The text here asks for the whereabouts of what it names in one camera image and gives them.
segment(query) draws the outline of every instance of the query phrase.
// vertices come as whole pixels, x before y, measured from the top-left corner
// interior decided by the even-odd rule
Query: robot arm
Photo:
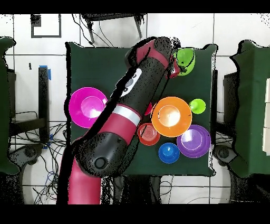
[[[89,175],[102,178],[117,173],[137,126],[167,70],[171,42],[168,38],[157,38],[131,53],[136,53],[133,58],[139,66],[125,82],[121,97],[107,121],[93,138],[83,142],[76,154],[79,167]]]
[[[172,59],[171,52],[171,41],[166,37],[160,37],[141,41],[126,54],[129,70],[116,84],[117,88],[104,111],[92,128],[74,141],[71,149],[63,155],[57,203],[67,197],[64,189],[68,188],[68,184],[65,185],[65,177],[64,174],[61,177],[61,173],[71,170],[68,167],[68,160],[69,163],[73,162],[69,178],[69,203],[78,203],[76,199],[78,195],[75,194],[81,192],[82,196],[79,198],[83,199],[87,197],[86,192],[90,189],[96,189],[95,193],[87,194],[89,199],[79,203],[99,203],[101,178],[119,175],[118,168],[127,147],[161,79],[168,70],[169,61]],[[174,71],[175,74],[171,77],[179,73],[176,67]],[[74,157],[68,159],[68,152],[75,154],[74,160]],[[93,195],[97,198],[95,202],[92,202]]]

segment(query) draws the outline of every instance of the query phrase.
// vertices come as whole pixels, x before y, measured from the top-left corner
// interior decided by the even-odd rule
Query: black cable
[[[102,29],[101,29],[101,27],[100,27],[100,21],[99,21],[99,29],[100,29],[101,33],[103,34],[103,36],[106,38],[106,36],[104,35],[104,33],[102,32]]]
[[[170,199],[171,199],[171,191],[170,191],[170,197],[169,197],[169,201],[168,201],[168,204],[170,203]]]
[[[233,140],[228,140],[228,141],[224,141],[224,142],[217,142],[216,144],[219,144],[219,143],[226,143],[226,142],[229,143],[229,144],[231,144],[231,143],[230,143],[231,141],[233,141]]]
[[[71,15],[72,15],[72,18],[73,18],[74,23],[76,23],[76,24],[81,28],[83,37],[88,41],[88,43],[89,43],[90,45],[92,45],[92,46],[95,48],[94,44],[93,44],[90,40],[88,40],[88,39],[85,37],[84,32],[83,32],[83,29],[82,29],[82,27],[80,26],[80,24],[77,23],[77,22],[75,21],[74,15],[73,15],[73,14],[71,14]]]
[[[55,136],[66,124],[62,125],[62,124],[58,124],[58,125],[55,125],[53,127],[50,127],[51,130],[55,127],[57,127],[55,133],[53,134],[53,136]],[[39,138],[39,135],[37,134],[37,132],[35,131],[35,133],[32,133],[32,132],[26,132],[25,135],[26,135],[26,138],[23,138],[21,136],[18,135],[18,139],[22,139],[22,140],[26,140],[26,141],[30,141],[30,142],[35,142],[35,143],[40,143],[40,141],[35,141],[31,138],[29,138],[28,134],[33,134],[35,136],[37,136]],[[51,153],[51,156],[52,156],[52,171],[49,171],[48,168],[47,168],[47,163],[46,163],[46,160],[44,159],[43,156],[41,156],[42,160],[44,161],[45,163],[45,169],[48,173],[48,177],[47,177],[47,180],[50,180],[51,182],[46,186],[44,187],[40,192],[37,192],[35,190],[35,192],[37,193],[37,197],[35,199],[35,202],[34,204],[43,204],[42,202],[42,196],[46,196],[46,199],[45,201],[49,198],[51,200],[56,200],[56,198],[54,198],[53,196],[54,195],[57,195],[57,192],[56,192],[56,186],[57,186],[57,183],[58,183],[58,171],[59,171],[59,164],[57,162],[57,156],[60,154],[60,150],[62,149],[62,147],[65,147],[66,145],[63,144],[62,142],[64,141],[61,141],[59,139],[56,139],[56,138],[53,138],[52,141],[50,142],[51,144],[55,144],[57,145],[56,149],[53,149],[51,148],[48,143],[44,144],[44,146],[47,146],[50,153]]]
[[[82,24],[87,28],[87,30],[90,31],[90,29],[83,23],[83,21],[82,21],[82,19],[81,19],[81,16],[80,16],[80,20],[81,20]],[[108,47],[110,47],[110,46],[104,41],[104,39],[102,39],[100,36],[98,36],[98,37],[99,37],[99,39],[102,40]]]
[[[49,171],[48,171],[48,169],[47,169],[46,160],[43,158],[43,156],[42,156],[42,155],[40,155],[40,157],[43,159],[43,161],[44,161],[44,163],[45,163],[45,169],[46,169],[46,171],[49,173]]]
[[[43,204],[42,203],[42,200],[41,200],[41,197],[40,197],[40,192],[43,190],[41,190],[40,192],[38,192],[36,189],[34,189],[34,188],[32,188],[35,192],[36,192],[36,194],[37,194],[37,196],[36,196],[36,199],[37,199],[37,197],[39,197],[39,200],[40,200],[40,202],[41,202],[41,204]]]
[[[164,182],[167,182],[167,183],[170,184],[170,190],[167,193],[161,194],[160,196],[163,196],[163,195],[166,195],[166,194],[170,193],[171,189],[172,189],[172,184],[169,181],[162,181],[161,183],[164,183]]]
[[[216,132],[216,134],[219,135],[220,137],[227,136],[227,135],[224,135],[224,134],[221,134],[221,133],[217,133],[217,132]]]
[[[222,137],[216,138],[216,140],[220,140],[220,139],[224,139],[224,140],[231,139],[232,140],[232,138],[222,138]]]

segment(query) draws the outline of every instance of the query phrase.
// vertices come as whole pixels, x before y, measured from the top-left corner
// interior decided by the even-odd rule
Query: small green bowl
[[[177,64],[179,66],[185,67],[186,72],[181,72],[179,76],[186,76],[191,73],[195,65],[195,52],[192,48],[181,48],[173,54],[177,59]]]
[[[206,104],[202,99],[194,99],[188,105],[194,114],[201,114],[206,108]]]

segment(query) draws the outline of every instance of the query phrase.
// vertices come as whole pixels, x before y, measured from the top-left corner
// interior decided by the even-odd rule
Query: dark green tabletop
[[[95,87],[101,90],[109,99],[115,84],[125,75],[127,67],[124,55],[128,48],[82,48],[72,42],[71,48],[71,90],[74,93],[82,87]],[[193,71],[182,77],[169,81],[162,97],[176,96],[187,103],[195,98],[201,98],[206,103],[206,110],[200,114],[193,114],[192,124],[201,125],[210,131],[210,96],[211,96],[211,59],[216,51],[216,45],[211,44],[203,49],[196,49],[196,64]],[[154,102],[158,100],[166,79],[160,83],[155,94]],[[71,141],[85,134],[87,129],[72,122]],[[134,137],[129,149],[134,147],[138,138]],[[123,174],[128,175],[204,175],[212,176],[213,171],[208,167],[208,153],[201,158],[187,158],[180,155],[177,162],[165,164],[158,156],[159,147],[165,142],[176,144],[176,138],[161,136],[154,146],[144,146],[139,143],[138,150],[129,167]]]
[[[270,48],[244,41],[240,53],[232,57],[239,70],[239,110],[236,117],[238,153],[230,166],[242,178],[270,174],[270,156],[263,152],[266,80],[270,78]]]

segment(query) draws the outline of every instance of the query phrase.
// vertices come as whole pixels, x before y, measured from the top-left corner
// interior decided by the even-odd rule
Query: tangled wires
[[[59,134],[60,132],[63,133],[65,141],[61,139],[57,139],[56,135]],[[33,188],[33,190],[37,193],[37,196],[34,200],[34,204],[46,204],[46,203],[51,203],[52,200],[56,201],[57,182],[58,182],[59,169],[60,169],[59,162],[61,161],[60,156],[62,155],[60,151],[61,149],[66,147],[66,123],[60,123],[60,124],[51,126],[50,133],[52,134],[50,135],[49,141],[46,144],[44,144],[43,151],[49,151],[50,153],[51,168],[49,168],[50,161],[48,159],[46,160],[43,157],[44,153],[42,153],[40,158],[44,161],[45,170],[47,171],[47,177],[46,177],[46,180],[44,181],[42,190],[37,191],[35,188]],[[29,144],[29,143],[18,143],[18,140],[28,141],[31,143],[41,143],[40,136],[36,130],[33,130],[31,132],[26,132],[25,136],[23,136],[23,134],[19,134],[12,138],[17,140],[17,143],[15,142],[15,145]]]

